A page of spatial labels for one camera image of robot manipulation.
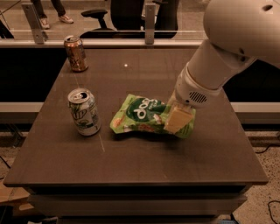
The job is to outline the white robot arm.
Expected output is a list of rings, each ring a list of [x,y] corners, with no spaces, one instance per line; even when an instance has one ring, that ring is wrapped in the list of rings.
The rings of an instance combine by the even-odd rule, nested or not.
[[[203,26],[206,39],[179,74],[168,101],[164,130],[172,134],[256,60],[280,66],[279,0],[211,0]]]

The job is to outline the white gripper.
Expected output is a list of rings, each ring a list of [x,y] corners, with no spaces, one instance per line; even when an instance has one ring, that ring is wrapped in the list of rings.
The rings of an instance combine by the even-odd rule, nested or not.
[[[188,71],[188,65],[179,74],[174,91],[166,105],[172,105],[176,99],[194,108],[208,106],[221,92],[221,89],[209,89],[198,84]],[[177,133],[193,119],[191,107],[173,105],[164,124],[164,130]]]

